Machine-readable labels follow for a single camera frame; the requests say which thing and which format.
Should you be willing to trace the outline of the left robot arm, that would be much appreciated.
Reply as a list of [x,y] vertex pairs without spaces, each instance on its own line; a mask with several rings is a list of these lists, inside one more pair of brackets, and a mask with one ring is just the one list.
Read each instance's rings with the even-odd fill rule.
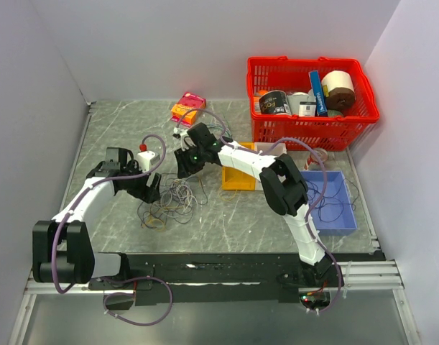
[[143,149],[137,154],[109,147],[103,161],[87,175],[71,202],[50,220],[38,221],[32,231],[32,274],[36,282],[84,284],[105,277],[113,288],[125,288],[131,270],[118,253],[93,251],[89,230],[120,191],[145,203],[160,198],[161,175],[154,171],[160,155]]

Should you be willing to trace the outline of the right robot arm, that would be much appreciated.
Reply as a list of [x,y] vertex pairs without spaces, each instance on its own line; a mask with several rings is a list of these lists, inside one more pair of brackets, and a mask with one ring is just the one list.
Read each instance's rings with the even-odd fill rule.
[[266,155],[247,149],[230,138],[216,138],[204,123],[188,130],[174,129],[182,147],[175,151],[177,176],[187,178],[206,163],[231,167],[259,181],[268,206],[281,215],[298,248],[303,278],[309,286],[342,286],[341,269],[324,246],[310,215],[308,186],[287,154]]

